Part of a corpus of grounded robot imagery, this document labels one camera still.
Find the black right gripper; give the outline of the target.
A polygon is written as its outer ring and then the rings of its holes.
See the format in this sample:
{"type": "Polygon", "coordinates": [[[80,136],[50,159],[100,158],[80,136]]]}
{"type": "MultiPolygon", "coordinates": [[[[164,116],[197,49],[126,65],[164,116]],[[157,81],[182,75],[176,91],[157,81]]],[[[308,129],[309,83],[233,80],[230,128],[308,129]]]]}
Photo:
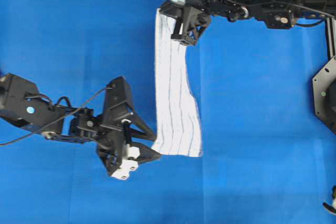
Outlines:
{"type": "Polygon", "coordinates": [[[195,46],[211,23],[211,16],[200,10],[205,0],[166,0],[160,13],[176,19],[171,39],[185,46],[195,46]]]}

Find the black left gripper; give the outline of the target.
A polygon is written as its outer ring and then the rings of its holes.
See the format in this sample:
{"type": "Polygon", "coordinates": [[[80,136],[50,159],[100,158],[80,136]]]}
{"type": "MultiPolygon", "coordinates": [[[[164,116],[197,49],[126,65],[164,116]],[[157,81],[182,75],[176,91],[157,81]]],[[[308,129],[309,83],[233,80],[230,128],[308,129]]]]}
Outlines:
{"type": "Polygon", "coordinates": [[[158,160],[162,156],[142,143],[131,141],[131,137],[135,137],[154,142],[157,136],[133,112],[130,85],[124,77],[115,78],[107,85],[99,129],[99,142],[102,146],[97,148],[97,154],[112,178],[127,180],[139,165],[158,160]]]}

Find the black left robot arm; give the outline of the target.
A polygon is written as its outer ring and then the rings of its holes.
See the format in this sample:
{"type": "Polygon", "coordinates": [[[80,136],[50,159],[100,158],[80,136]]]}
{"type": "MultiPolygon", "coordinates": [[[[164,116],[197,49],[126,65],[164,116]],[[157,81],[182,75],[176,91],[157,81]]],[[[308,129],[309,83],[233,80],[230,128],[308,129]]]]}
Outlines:
{"type": "Polygon", "coordinates": [[[73,107],[68,97],[53,103],[33,82],[8,73],[1,77],[1,119],[51,141],[95,142],[108,175],[126,180],[139,165],[160,159],[160,153],[133,141],[153,142],[156,134],[134,111],[131,88],[124,77],[113,79],[102,92],[103,110],[95,116],[85,104],[73,107]]]}

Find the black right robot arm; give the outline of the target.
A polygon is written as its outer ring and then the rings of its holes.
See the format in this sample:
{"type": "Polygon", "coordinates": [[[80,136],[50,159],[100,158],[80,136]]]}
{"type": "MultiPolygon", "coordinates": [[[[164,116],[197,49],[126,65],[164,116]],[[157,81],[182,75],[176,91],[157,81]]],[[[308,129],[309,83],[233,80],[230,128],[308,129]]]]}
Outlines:
{"type": "Polygon", "coordinates": [[[213,16],[231,23],[254,18],[269,29],[299,26],[301,18],[316,20],[315,26],[335,18],[335,0],[167,0],[159,12],[176,21],[171,39],[194,46],[213,16]]]}

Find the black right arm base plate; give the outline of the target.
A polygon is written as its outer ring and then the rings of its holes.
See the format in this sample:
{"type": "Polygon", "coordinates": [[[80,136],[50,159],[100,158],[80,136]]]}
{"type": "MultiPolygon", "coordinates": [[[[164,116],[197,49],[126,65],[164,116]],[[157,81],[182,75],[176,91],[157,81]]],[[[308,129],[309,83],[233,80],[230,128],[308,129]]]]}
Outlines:
{"type": "Polygon", "coordinates": [[[312,78],[316,117],[335,134],[335,56],[312,78]]]}

